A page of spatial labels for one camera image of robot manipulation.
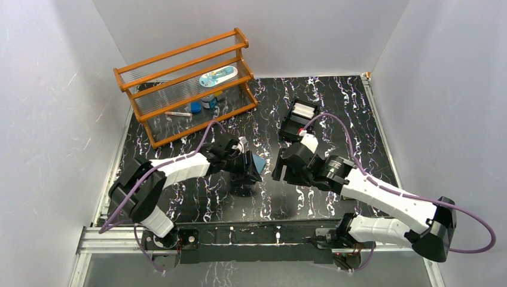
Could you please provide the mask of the blue card holder wallet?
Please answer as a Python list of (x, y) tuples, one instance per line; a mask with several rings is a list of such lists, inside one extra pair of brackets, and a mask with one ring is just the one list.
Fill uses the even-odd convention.
[(260, 175), (262, 175), (262, 173), (267, 165), (267, 161), (256, 154), (252, 154), (252, 159), (253, 159), (253, 163), (255, 165), (256, 171)]

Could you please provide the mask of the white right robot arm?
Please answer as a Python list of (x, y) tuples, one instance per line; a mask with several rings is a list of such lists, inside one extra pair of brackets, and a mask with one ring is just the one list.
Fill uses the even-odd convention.
[(441, 197), (436, 203), (363, 174), (352, 161), (316, 152), (318, 141), (306, 134), (299, 142), (282, 148), (272, 178), (291, 185), (315, 187), (366, 203), (387, 217), (347, 213), (328, 235), (317, 235), (318, 246), (351, 248), (359, 243), (382, 242), (412, 249), (423, 258), (445, 262), (456, 228), (454, 202)]

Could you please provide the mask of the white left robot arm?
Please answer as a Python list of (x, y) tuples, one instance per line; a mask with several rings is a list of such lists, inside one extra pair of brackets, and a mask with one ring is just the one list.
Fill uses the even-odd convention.
[(229, 134), (204, 143), (189, 154), (166, 160), (136, 159), (108, 191), (132, 222), (152, 232), (159, 247), (172, 249), (181, 240), (177, 225), (159, 208), (161, 192), (187, 179), (228, 172), (233, 182), (253, 185), (261, 181), (266, 161), (245, 148), (247, 140)]

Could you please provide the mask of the black card tray box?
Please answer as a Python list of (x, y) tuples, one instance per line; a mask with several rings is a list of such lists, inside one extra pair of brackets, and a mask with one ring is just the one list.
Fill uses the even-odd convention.
[(294, 99), (280, 125), (279, 137), (288, 142), (299, 141), (301, 139), (300, 130), (319, 113), (319, 105), (301, 99)]

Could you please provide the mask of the small blue lidded jar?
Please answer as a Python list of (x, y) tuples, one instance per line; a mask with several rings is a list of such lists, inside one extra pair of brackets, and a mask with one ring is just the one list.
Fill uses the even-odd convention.
[(200, 101), (202, 107), (205, 109), (214, 109), (217, 104), (216, 96), (214, 94), (202, 97)]

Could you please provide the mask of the blue small box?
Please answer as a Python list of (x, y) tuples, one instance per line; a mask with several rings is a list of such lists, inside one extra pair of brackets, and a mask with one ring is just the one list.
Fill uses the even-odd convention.
[(190, 104), (190, 110), (192, 114), (198, 114), (201, 112), (202, 105), (198, 102), (192, 102)]

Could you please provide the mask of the white orange marker pen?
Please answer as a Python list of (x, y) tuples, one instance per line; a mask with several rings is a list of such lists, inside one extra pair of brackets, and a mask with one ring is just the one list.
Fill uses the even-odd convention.
[(176, 116), (176, 117), (192, 117), (193, 116), (193, 114), (189, 113), (189, 112), (172, 112), (172, 111), (165, 112), (165, 115)]

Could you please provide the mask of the white blue packaged item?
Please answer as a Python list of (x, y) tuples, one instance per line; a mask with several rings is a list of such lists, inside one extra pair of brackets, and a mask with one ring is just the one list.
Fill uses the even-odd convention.
[(198, 83), (202, 87), (211, 88), (234, 78), (237, 74), (238, 69), (235, 66), (228, 65), (201, 75)]

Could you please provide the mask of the orange wooden shelf rack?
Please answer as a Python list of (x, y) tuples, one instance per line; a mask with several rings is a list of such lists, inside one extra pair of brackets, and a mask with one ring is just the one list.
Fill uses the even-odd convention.
[[(144, 126), (150, 144), (158, 148), (206, 128), (212, 121), (223, 121), (250, 111), (258, 101), (249, 89), (254, 75), (243, 58), (249, 47), (239, 29), (213, 36), (172, 51), (113, 70), (118, 88), (124, 92), (137, 121)], [(232, 65), (238, 74), (217, 86), (202, 87), (201, 75)], [(202, 97), (222, 91), (214, 109), (205, 109), (192, 117), (165, 115), (165, 112), (189, 112), (190, 104), (201, 104)]]

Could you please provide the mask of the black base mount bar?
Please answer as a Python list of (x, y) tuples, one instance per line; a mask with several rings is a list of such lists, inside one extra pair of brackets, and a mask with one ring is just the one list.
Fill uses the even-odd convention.
[(164, 240), (146, 230), (142, 247), (174, 255), (178, 263), (310, 261), (356, 268), (372, 243), (353, 243), (337, 234), (340, 219), (179, 223)]

